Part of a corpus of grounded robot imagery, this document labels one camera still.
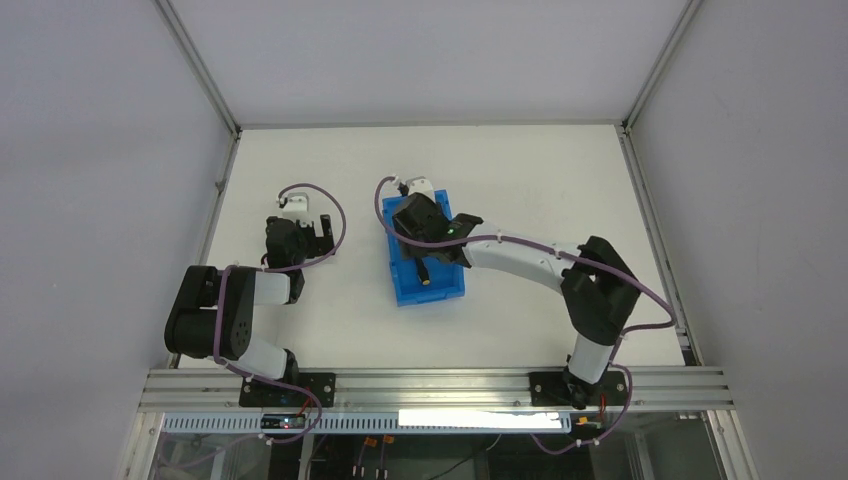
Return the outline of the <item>black yellow screwdriver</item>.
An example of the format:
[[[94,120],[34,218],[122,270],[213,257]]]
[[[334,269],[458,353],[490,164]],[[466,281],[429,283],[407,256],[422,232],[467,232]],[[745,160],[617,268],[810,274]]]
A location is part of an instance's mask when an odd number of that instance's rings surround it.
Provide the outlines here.
[[[425,262],[423,261],[422,258],[415,258],[414,262],[415,262],[415,265],[416,265],[416,272],[417,272],[419,282],[421,283],[422,286],[428,286],[431,283],[431,279],[430,279],[429,270],[428,270]]]

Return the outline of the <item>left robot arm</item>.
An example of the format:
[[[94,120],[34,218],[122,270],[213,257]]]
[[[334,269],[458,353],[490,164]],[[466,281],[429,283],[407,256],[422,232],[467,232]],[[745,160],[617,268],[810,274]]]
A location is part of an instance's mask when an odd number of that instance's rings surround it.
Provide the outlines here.
[[[299,384],[295,354],[253,334],[257,306],[292,305],[305,286],[302,266],[335,246],[332,220],[271,216],[266,220],[270,268],[209,265],[187,268],[164,329],[166,349],[195,359],[220,360],[249,376]]]

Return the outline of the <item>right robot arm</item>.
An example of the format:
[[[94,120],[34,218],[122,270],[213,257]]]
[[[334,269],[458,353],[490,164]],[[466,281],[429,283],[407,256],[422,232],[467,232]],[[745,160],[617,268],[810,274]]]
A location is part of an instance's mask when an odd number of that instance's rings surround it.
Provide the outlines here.
[[[606,239],[591,236],[582,244],[562,248],[508,238],[478,216],[460,213],[448,218],[422,193],[404,197],[390,225],[405,254],[416,261],[432,258],[466,269],[499,271],[560,294],[576,340],[553,398],[577,409],[595,399],[640,297],[629,282],[632,271]]]

